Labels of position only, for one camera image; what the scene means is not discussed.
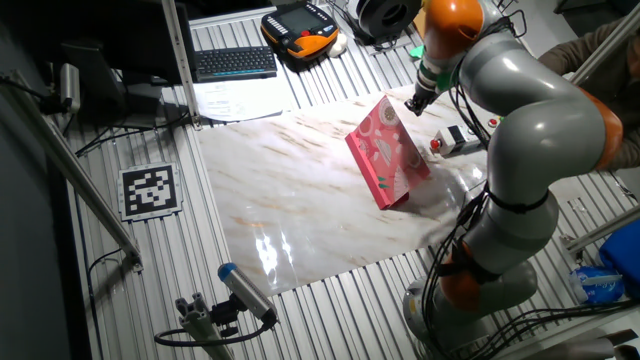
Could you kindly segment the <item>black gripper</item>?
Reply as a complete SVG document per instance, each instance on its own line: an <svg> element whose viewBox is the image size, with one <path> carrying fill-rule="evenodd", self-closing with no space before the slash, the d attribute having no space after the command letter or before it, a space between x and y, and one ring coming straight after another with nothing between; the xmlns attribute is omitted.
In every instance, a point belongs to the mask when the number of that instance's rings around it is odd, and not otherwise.
<svg viewBox="0 0 640 360"><path fill-rule="evenodd" d="M431 86L423 86L417 82L415 84L415 93L412 99L404 102L405 107L416 116L420 116L425 107L432 104L437 99L436 89Z"/></svg>

